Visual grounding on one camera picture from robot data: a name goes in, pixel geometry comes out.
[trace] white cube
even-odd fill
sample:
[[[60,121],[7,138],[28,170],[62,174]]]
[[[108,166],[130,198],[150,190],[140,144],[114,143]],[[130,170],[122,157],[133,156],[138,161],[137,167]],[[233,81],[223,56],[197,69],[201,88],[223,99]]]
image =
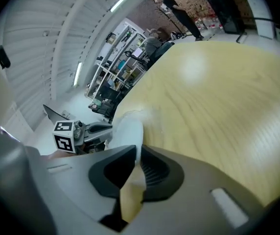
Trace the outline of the white cube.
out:
[[[74,120],[57,121],[53,129],[53,138],[58,150],[76,153],[73,131]]]

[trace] black pants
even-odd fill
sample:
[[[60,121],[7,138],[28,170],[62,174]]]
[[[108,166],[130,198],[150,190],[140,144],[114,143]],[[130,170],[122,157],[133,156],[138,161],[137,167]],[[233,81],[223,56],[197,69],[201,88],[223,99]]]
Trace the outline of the black pants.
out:
[[[187,29],[192,33],[195,38],[199,38],[201,33],[198,27],[194,24],[190,16],[187,14],[186,11],[180,11],[175,14],[176,18],[179,22],[181,22]]]

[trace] person's arm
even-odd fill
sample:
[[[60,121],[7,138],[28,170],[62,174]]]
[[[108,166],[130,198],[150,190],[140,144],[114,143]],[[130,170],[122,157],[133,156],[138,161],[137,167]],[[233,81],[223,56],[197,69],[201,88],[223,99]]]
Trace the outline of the person's arm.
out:
[[[176,10],[183,10],[183,11],[186,11],[184,8],[178,6],[178,5],[173,5],[173,8],[176,9]]]

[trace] light wood tabletop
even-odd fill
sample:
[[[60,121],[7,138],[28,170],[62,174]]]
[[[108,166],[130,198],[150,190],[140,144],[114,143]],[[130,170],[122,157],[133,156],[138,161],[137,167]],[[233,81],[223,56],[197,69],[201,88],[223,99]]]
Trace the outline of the light wood tabletop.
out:
[[[119,104],[144,144],[212,164],[263,205],[280,196],[280,57],[226,42],[174,45]]]

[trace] screen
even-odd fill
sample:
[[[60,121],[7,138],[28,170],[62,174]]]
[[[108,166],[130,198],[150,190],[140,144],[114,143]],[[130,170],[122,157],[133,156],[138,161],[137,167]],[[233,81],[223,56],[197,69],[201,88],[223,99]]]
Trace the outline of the screen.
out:
[[[135,50],[134,53],[132,53],[135,57],[139,57],[143,53],[143,50],[138,48]]]
[[[47,112],[48,118],[52,121],[53,124],[56,123],[56,121],[63,121],[68,120],[66,117],[63,117],[62,115],[58,114],[56,111],[52,110],[51,108],[47,107],[46,105],[43,105],[45,111]]]

